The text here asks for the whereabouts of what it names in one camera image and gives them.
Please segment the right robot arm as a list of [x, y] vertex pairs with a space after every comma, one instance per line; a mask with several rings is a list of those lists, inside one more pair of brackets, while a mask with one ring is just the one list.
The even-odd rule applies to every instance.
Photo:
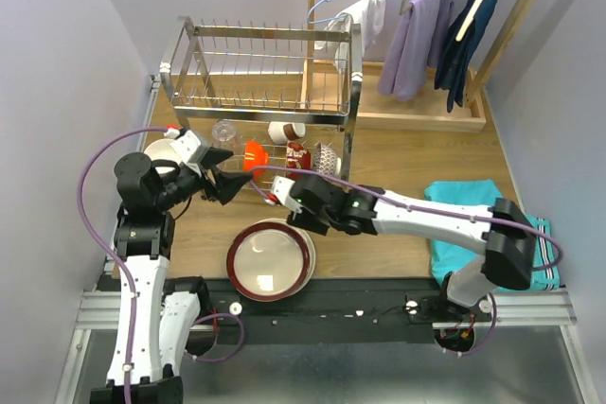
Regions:
[[474, 253], [462, 269], [447, 272], [436, 297], [437, 313], [454, 321], [488, 293], [528, 290], [537, 236], [515, 202], [455, 205], [411, 199], [364, 185], [349, 189], [328, 178], [302, 174], [276, 177], [271, 193], [287, 207], [290, 225], [325, 235], [408, 235], [438, 240]]

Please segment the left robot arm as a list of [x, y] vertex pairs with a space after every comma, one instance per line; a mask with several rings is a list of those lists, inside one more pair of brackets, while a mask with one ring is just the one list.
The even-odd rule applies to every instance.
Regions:
[[202, 148], [191, 162], [153, 160], [129, 153], [114, 168], [121, 198], [115, 233], [120, 268], [120, 307], [113, 359], [92, 403], [180, 403], [180, 377], [190, 329], [217, 318], [200, 276], [169, 279], [175, 232], [170, 210], [197, 193], [230, 202], [251, 181], [249, 173], [223, 172], [228, 149]]

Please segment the patterned small bowl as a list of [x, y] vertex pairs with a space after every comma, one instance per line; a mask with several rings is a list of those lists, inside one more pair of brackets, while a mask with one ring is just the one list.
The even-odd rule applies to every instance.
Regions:
[[342, 159], [336, 151], [322, 143], [315, 145], [312, 152], [312, 170], [317, 172], [339, 176], [342, 167]]

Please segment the orange bowl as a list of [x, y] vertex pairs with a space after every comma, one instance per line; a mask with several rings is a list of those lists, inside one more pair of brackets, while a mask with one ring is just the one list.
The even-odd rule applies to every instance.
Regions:
[[254, 167], [266, 166], [269, 154], [257, 141], [249, 140], [245, 144], [242, 168], [245, 172], [252, 172]]

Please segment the clear plastic cup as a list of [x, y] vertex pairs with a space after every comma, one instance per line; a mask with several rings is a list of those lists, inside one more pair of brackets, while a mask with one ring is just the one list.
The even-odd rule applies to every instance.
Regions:
[[213, 146], [218, 149], [233, 149], [238, 145], [238, 130], [231, 120], [218, 120], [212, 127]]

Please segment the metal two-tier dish rack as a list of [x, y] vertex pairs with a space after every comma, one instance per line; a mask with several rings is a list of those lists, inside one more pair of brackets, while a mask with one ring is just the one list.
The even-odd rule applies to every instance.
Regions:
[[347, 179], [363, 85], [362, 33], [279, 26], [174, 23], [159, 65], [168, 101], [183, 126], [194, 118], [327, 127], [341, 146]]

